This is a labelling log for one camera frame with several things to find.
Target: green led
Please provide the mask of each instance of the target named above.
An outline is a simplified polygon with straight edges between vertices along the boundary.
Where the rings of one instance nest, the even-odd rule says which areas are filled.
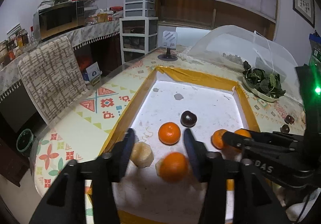
[[[315,92],[320,95],[321,94],[321,88],[319,86],[316,87]]]

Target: food cover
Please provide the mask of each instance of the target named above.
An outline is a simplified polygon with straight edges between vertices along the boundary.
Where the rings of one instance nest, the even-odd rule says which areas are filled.
[[[295,72],[297,63],[293,56],[284,47],[256,31],[253,33],[233,25],[221,26],[200,39],[192,48],[184,50],[180,56],[190,63],[208,62],[238,72],[244,70],[242,64],[246,60],[253,68],[280,74],[285,95],[302,103]]]

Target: chair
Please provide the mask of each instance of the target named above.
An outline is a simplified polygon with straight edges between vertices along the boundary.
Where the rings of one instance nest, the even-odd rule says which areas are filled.
[[[47,125],[87,91],[67,37],[30,52],[19,61],[18,71],[30,99]]]

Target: table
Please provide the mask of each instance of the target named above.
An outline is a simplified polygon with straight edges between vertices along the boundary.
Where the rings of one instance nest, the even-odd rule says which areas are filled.
[[[178,46],[176,54],[183,49]],[[159,60],[157,56],[165,52],[164,49],[156,49],[111,78],[76,105],[54,128],[46,133],[38,146],[34,174],[36,189],[41,196],[70,159],[84,162],[98,156],[124,108],[157,65],[197,70],[239,81],[261,131],[279,131],[285,123],[284,118],[287,114],[291,114],[295,120],[294,124],[290,125],[291,133],[304,133],[305,125],[301,120],[303,107],[298,102],[284,96],[275,103],[267,103],[243,86],[240,73],[205,62],[190,64],[180,58],[174,62]],[[86,192],[89,190],[89,185],[90,182],[87,181]],[[87,223],[93,223],[92,205],[88,196],[85,198]]]
[[[76,50],[84,45],[88,45],[92,42],[96,42],[116,34],[119,34],[119,20],[81,27],[59,35],[58,37],[68,37],[71,42],[71,46]],[[48,41],[38,45],[35,44],[29,49],[29,51],[34,50],[47,42]],[[18,56],[0,71],[0,102],[16,88],[21,86],[22,82],[20,81],[21,77],[19,75],[17,65],[25,55],[26,54]]]

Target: white tray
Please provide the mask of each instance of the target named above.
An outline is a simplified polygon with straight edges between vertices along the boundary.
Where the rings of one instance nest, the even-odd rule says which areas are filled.
[[[113,183],[115,201],[118,209],[139,217],[173,224],[195,224],[206,185],[198,183],[191,172],[181,182],[168,184],[157,176],[155,164],[173,151],[187,156],[182,138],[185,128],[180,123],[180,116],[186,110],[196,114],[197,123],[192,132],[210,151],[218,151],[211,144],[211,136],[216,130],[247,129],[247,123],[236,93],[177,83],[159,72],[156,78],[131,126],[138,140],[151,146],[155,158],[150,167],[143,169],[129,162],[121,183]],[[182,134],[173,146],[164,145],[158,139],[159,127],[169,121],[176,123]],[[233,207],[234,192],[228,191],[226,220],[233,218]]]

